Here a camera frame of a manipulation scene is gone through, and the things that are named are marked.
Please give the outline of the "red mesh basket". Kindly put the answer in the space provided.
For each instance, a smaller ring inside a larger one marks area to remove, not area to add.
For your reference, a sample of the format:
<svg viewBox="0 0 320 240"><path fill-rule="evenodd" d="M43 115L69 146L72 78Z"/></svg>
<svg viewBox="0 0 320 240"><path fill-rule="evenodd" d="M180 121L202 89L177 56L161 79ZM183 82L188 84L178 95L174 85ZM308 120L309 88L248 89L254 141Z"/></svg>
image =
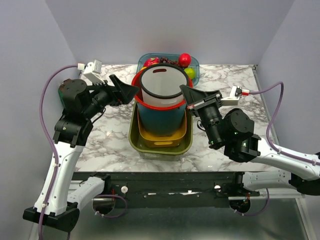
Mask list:
<svg viewBox="0 0 320 240"><path fill-rule="evenodd" d="M180 70L161 67L139 71L131 84L139 88L134 99L145 107L172 109L185 104L180 86L193 87L192 80Z"/></svg>

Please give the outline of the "white cylindrical container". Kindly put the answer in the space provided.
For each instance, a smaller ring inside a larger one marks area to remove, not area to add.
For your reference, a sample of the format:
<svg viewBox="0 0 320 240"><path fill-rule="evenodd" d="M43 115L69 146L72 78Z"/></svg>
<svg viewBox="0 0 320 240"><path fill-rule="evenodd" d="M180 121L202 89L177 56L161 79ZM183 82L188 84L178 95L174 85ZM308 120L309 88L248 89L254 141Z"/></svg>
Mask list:
<svg viewBox="0 0 320 240"><path fill-rule="evenodd" d="M180 104L184 99L180 85L192 86L192 81L184 70L165 63L154 64L142 70L138 83L142 101L158 108Z"/></svg>

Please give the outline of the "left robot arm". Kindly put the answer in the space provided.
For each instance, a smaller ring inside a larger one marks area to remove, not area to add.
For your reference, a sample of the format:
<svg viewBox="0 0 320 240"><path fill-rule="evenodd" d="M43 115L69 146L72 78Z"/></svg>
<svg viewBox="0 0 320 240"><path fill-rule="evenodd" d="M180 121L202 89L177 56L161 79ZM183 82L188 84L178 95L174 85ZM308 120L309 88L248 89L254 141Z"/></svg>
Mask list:
<svg viewBox="0 0 320 240"><path fill-rule="evenodd" d="M111 177L94 173L76 191L69 193L76 163L93 129L93 117L104 113L106 106L129 104L139 92L137 86L122 82L116 75L107 81L87 85L82 79L67 79L58 88L63 105L62 116L49 138L52 149L50 167L42 191L34 204L23 212L23 219L40 228L51 227L71 233L80 211L94 197L107 197L114 203Z"/></svg>

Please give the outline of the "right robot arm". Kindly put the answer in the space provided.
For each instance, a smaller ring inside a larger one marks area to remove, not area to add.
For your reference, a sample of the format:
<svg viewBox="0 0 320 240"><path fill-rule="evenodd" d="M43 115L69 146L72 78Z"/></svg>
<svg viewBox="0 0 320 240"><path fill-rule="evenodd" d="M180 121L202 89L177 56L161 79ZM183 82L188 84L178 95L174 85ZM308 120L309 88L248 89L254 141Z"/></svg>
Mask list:
<svg viewBox="0 0 320 240"><path fill-rule="evenodd" d="M180 86L186 108L206 133L208 146L237 163L259 163L277 168L276 171L245 172L230 183L230 191L241 196L247 191L264 188L288 188L309 196L320 194L320 155L306 154L275 145L270 133L262 138L254 133L255 122L237 107L242 96L253 91L233 86L228 97L221 92L201 91Z"/></svg>

